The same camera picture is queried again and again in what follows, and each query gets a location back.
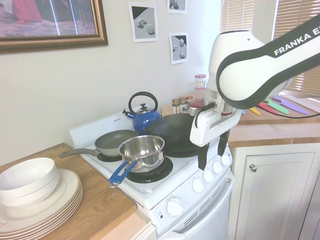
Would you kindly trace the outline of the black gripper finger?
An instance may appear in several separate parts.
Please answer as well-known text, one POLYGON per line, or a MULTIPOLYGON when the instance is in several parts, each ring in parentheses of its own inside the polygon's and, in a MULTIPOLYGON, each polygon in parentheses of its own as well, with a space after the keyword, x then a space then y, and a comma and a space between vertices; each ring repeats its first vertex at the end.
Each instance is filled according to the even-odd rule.
POLYGON ((200 147, 197 154, 198 159, 198 168, 202 171, 205 170, 207 164, 207 154, 210 144, 206 144, 203 147, 200 147))
POLYGON ((225 153, 228 139, 229 139, 230 131, 226 131, 223 134, 220 135, 219 137, 219 143, 218 143, 218 148, 217 148, 217 154, 222 157, 225 153))

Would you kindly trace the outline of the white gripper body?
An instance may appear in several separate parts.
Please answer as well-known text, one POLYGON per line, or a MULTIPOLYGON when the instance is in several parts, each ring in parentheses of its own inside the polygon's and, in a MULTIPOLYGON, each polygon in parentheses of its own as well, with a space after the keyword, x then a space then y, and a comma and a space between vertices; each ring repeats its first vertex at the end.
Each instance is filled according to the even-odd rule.
POLYGON ((236 126, 241 116, 240 109, 235 109, 229 115, 221 115, 212 108, 203 111, 194 117, 189 139, 194 145, 203 147, 236 126))

